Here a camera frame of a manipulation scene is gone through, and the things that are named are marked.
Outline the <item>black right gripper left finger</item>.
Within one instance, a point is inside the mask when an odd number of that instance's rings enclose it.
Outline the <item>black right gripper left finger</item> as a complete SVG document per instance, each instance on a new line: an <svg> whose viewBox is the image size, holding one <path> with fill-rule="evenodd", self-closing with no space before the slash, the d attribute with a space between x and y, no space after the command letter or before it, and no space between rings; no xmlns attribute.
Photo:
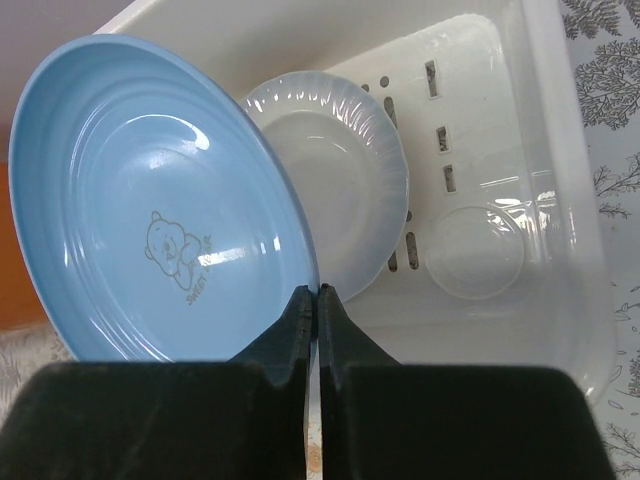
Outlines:
<svg viewBox="0 0 640 480"><path fill-rule="evenodd" d="M40 369L1 430L5 479L302 479L313 297L226 362Z"/></svg>

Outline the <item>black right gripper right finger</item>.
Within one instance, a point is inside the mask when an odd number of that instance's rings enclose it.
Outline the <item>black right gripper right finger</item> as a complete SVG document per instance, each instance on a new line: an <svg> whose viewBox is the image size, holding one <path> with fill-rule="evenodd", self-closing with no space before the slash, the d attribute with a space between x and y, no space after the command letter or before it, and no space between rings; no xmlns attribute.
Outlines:
<svg viewBox="0 0 640 480"><path fill-rule="evenodd" d="M327 479L611 479L589 406L544 367L403 365L347 315L317 305Z"/></svg>

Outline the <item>light blue plate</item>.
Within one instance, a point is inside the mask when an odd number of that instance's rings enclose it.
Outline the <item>light blue plate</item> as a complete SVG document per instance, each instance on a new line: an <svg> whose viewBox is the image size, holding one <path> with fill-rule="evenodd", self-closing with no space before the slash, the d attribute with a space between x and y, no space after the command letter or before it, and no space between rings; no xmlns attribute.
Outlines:
<svg viewBox="0 0 640 480"><path fill-rule="evenodd" d="M227 360L319 288L301 203L240 106L180 56L124 35L55 49L9 145L34 288L80 361Z"/></svg>

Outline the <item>white ribbed deep plate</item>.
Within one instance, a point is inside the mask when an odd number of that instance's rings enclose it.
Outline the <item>white ribbed deep plate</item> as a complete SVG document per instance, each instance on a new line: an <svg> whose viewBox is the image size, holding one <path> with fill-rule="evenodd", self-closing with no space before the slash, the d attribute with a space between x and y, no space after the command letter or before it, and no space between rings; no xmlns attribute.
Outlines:
<svg viewBox="0 0 640 480"><path fill-rule="evenodd" d="M319 277L347 301L369 287L404 230L409 168L385 109L361 86L290 72L242 102L280 159L306 215Z"/></svg>

